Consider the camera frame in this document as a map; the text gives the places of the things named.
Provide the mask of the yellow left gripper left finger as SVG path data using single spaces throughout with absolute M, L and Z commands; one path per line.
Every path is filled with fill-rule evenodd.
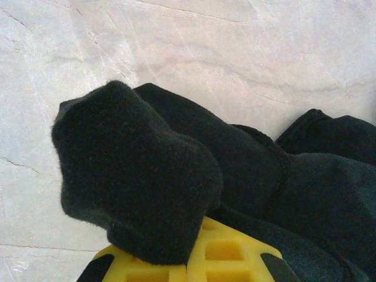
M 76 282 L 187 282 L 186 266 L 149 264 L 109 245 L 94 256 Z

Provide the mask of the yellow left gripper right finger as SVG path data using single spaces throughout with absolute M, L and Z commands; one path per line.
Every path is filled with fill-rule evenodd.
M 274 247 L 206 217 L 187 263 L 187 282 L 298 282 Z

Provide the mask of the black t-shirt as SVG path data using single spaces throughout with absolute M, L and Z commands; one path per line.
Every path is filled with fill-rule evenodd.
M 141 261 L 186 266 L 205 217 L 277 249 L 275 282 L 376 282 L 376 126 L 311 109 L 276 141 L 152 83 L 62 102 L 61 205 Z

